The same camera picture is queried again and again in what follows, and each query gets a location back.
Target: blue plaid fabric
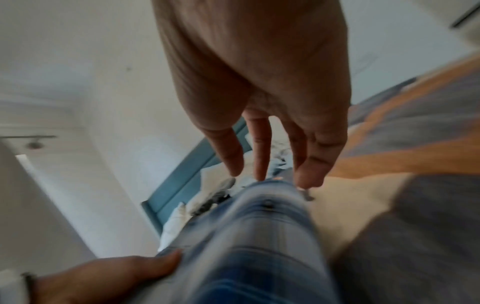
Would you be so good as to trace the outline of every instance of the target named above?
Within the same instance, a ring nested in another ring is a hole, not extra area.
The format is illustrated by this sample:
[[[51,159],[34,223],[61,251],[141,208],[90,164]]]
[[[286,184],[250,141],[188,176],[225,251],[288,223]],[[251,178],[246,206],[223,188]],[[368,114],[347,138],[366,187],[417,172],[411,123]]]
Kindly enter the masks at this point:
[[[267,181],[190,220],[168,254],[170,277],[137,295],[141,303],[339,303],[305,201]]]

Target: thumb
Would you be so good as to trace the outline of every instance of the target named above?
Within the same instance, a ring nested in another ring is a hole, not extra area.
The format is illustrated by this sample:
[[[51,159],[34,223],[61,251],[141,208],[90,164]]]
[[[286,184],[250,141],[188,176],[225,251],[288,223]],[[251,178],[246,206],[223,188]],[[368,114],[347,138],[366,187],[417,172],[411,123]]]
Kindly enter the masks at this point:
[[[141,280],[151,280],[171,274],[182,260],[182,251],[176,250],[161,257],[144,258],[138,265]]]

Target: finger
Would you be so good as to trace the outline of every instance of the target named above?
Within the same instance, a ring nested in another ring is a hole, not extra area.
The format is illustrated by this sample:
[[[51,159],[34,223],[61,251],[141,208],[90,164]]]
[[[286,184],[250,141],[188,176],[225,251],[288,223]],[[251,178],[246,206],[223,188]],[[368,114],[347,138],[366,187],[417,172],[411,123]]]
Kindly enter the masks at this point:
[[[137,271],[141,281],[160,278],[171,274],[179,265],[182,252],[176,250],[162,257],[146,257],[138,261]]]
[[[239,176],[244,169],[244,151],[234,130],[228,128],[220,131],[202,131],[230,175]]]
[[[295,185],[303,189],[320,187],[340,155],[345,141],[323,143],[319,136],[308,137],[308,158],[294,176]]]
[[[270,164],[272,128],[267,117],[246,118],[246,125],[253,140],[253,176],[256,180],[265,180]]]
[[[281,124],[288,134],[293,154],[293,168],[295,171],[307,159],[307,137],[304,131],[293,121],[282,121]]]

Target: white ceiling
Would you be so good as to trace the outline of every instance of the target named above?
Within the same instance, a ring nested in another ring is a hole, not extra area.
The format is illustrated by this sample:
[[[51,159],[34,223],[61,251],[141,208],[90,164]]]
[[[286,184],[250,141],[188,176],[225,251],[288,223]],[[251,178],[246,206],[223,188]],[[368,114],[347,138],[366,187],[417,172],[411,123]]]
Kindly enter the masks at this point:
[[[141,16],[133,3],[0,0],[0,101],[81,101],[95,65],[112,49],[107,44],[121,38],[122,19],[131,24],[129,16]]]

